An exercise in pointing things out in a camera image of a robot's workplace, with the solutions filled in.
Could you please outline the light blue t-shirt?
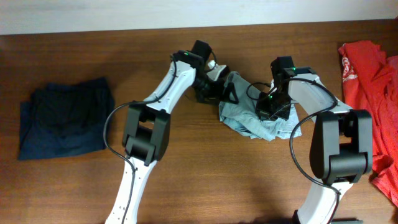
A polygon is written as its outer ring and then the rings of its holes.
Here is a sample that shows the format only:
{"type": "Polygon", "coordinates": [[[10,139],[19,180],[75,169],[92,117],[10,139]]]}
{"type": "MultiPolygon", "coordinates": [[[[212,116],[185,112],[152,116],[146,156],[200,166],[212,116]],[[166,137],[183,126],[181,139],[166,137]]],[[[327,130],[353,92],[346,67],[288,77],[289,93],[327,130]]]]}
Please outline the light blue t-shirt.
{"type": "Polygon", "coordinates": [[[232,104],[223,101],[219,103],[221,122],[242,136],[248,136],[251,139],[272,141],[275,138],[288,139],[290,137],[293,128],[299,122],[295,106],[290,107],[287,120],[282,118],[275,121],[261,120],[255,113],[256,102],[250,99],[250,97],[260,94],[260,91],[251,87],[247,95],[246,89],[249,87],[249,82],[235,71],[229,73],[226,82],[234,84],[239,103],[232,104]]]}

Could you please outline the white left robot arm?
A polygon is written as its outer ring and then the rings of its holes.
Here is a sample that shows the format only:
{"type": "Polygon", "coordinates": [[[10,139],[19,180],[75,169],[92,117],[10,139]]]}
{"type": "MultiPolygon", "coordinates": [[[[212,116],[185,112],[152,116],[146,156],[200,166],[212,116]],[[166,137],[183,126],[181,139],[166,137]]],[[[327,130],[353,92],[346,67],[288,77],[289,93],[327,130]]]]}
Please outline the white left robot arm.
{"type": "Polygon", "coordinates": [[[194,89],[199,103],[239,102],[234,85],[223,79],[227,66],[218,65],[208,43],[197,40],[191,50],[179,50],[170,59],[166,76],[146,99],[125,103],[124,154],[119,155],[124,171],[106,224],[137,222],[149,175],[169,144],[172,111],[187,89],[194,89]]]}

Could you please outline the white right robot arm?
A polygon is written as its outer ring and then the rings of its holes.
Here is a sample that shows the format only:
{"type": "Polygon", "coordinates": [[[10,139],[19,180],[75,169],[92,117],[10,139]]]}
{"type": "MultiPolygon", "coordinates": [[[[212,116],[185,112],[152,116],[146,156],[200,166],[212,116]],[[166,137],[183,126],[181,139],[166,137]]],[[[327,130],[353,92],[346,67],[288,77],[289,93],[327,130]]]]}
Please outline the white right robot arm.
{"type": "Polygon", "coordinates": [[[260,119],[288,119],[292,103],[308,114],[299,121],[315,123],[309,152],[312,175],[307,174],[289,150],[297,169],[312,183],[302,206],[291,223],[335,223],[334,215],[344,194],[373,166],[372,117],[367,110],[354,110],[340,101],[310,67],[296,67],[292,57],[277,57],[271,63],[273,81],[268,93],[257,98],[260,119]]]}

